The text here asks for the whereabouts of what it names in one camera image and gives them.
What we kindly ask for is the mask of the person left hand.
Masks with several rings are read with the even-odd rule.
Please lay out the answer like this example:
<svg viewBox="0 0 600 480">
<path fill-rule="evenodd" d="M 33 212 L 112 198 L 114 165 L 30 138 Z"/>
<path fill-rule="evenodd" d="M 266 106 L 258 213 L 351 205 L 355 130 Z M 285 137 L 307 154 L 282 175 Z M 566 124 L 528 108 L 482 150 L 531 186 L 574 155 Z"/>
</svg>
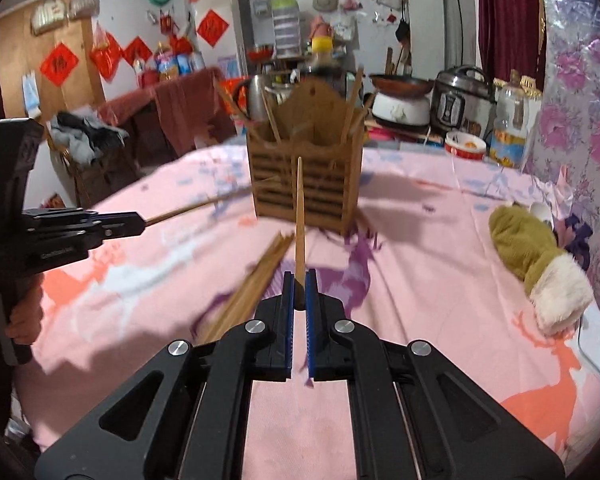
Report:
<svg viewBox="0 0 600 480">
<path fill-rule="evenodd" d="M 16 344 L 33 344 L 40 336 L 42 319 L 41 307 L 44 275 L 38 274 L 33 278 L 32 287 L 27 295 L 12 309 L 10 321 L 6 327 L 6 335 Z"/>
</svg>

